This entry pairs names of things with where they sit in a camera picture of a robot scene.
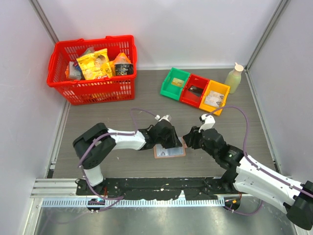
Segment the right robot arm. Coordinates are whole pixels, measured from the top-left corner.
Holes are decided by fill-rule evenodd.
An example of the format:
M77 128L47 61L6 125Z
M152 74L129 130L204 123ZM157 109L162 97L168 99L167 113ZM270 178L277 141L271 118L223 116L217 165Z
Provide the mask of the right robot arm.
M183 136L186 145L202 149L225 169L221 188L226 193L235 190L250 194L271 204L286 214L296 226L313 227L313 184L288 178L257 162L243 150L232 146L214 128L202 130L196 126Z

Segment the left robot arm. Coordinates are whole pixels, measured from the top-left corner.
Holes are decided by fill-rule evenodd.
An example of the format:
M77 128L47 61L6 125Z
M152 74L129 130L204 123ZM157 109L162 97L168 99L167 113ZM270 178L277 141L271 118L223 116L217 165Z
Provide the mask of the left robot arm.
M104 176L100 164L114 150L149 150L156 145L165 149L183 147L175 127L166 119L136 131L117 131L98 123L73 141L88 190L99 195L104 191Z

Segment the pink leather card holder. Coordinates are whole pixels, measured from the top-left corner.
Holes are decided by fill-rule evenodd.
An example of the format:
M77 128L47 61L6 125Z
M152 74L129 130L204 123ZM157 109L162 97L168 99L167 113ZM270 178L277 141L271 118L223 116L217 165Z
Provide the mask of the pink leather card holder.
M182 147L175 148L163 148L160 144L154 146L154 158L163 159L163 158L173 158L173 157L184 157L186 156L185 149L187 148L185 141L182 137L179 137L179 141L182 144Z

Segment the white VIP credit card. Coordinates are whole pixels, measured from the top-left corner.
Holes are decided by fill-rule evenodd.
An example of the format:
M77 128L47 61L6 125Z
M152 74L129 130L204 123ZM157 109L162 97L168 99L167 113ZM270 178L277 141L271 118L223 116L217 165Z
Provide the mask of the white VIP credit card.
M210 91L207 97L211 102L222 102L224 95L215 91Z

